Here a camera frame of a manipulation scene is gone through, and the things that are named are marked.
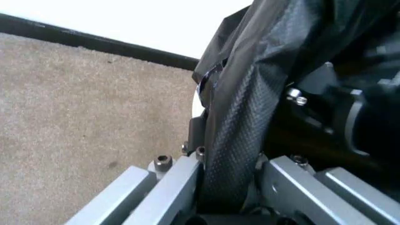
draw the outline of metal frame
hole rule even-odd
[[[400,224],[400,204],[345,169],[319,172],[316,178],[375,223]]]
[[[68,220],[66,225],[121,224],[156,183],[154,173],[131,166]]]
[[[374,224],[286,156],[263,165],[262,195],[278,213],[316,224]]]
[[[169,225],[193,206],[200,162],[182,156],[132,212],[124,225]]]

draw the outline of bolt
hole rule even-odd
[[[154,159],[154,167],[159,172],[167,172],[172,167],[172,157],[160,155]]]
[[[297,97],[296,98],[296,104],[299,106],[303,106],[307,103],[307,98],[305,97]]]
[[[182,144],[182,146],[181,146],[181,151],[182,151],[182,154],[183,154],[184,156],[187,156],[187,145],[188,145],[188,142],[184,142],[184,143]]]
[[[206,154],[206,148],[204,146],[199,146],[196,148],[196,159],[204,163],[204,156]]]
[[[287,99],[292,100],[301,96],[301,91],[295,88],[291,88],[288,90]]]
[[[299,167],[306,169],[308,166],[308,159],[299,155],[292,155],[290,158],[295,162]]]

